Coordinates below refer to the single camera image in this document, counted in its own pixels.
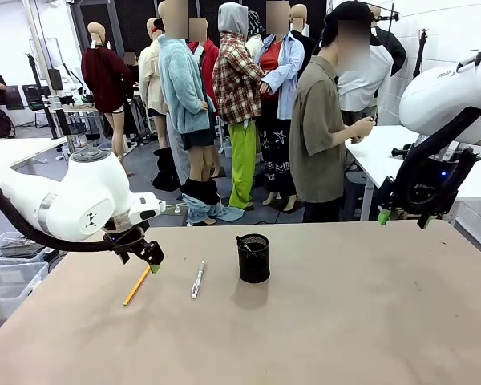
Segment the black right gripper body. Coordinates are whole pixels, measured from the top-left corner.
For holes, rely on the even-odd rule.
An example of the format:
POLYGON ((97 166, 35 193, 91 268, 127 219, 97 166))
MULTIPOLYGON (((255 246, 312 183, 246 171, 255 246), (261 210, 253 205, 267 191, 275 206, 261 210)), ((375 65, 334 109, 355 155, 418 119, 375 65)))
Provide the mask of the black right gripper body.
POLYGON ((401 167, 396 176, 386 177, 378 193, 378 209, 389 209, 390 218, 402 214, 418 219, 423 214, 440 218, 448 214, 461 184, 481 161, 472 148, 457 150, 448 160, 413 147, 394 154, 403 156, 401 167))

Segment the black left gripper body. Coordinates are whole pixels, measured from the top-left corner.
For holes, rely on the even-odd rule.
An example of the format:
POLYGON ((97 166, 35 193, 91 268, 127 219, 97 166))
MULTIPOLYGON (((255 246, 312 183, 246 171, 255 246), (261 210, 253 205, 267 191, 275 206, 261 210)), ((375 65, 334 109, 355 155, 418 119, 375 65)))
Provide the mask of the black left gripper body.
POLYGON ((148 229, 148 223, 140 223, 121 233, 105 233, 103 240, 112 245, 115 254, 118 255, 121 249, 128 249, 129 255, 133 254, 141 259, 143 245, 146 242, 145 233, 148 229))

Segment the person's right hand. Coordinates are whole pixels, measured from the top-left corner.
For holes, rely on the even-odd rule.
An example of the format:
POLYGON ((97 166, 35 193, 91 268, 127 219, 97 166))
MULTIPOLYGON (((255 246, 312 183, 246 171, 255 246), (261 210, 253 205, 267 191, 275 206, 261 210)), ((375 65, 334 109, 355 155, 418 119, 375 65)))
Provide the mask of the person's right hand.
POLYGON ((376 120, 373 117, 365 117, 351 125, 350 127, 353 130, 353 135, 351 136, 351 143, 356 144, 361 142, 371 133, 375 124, 376 120))

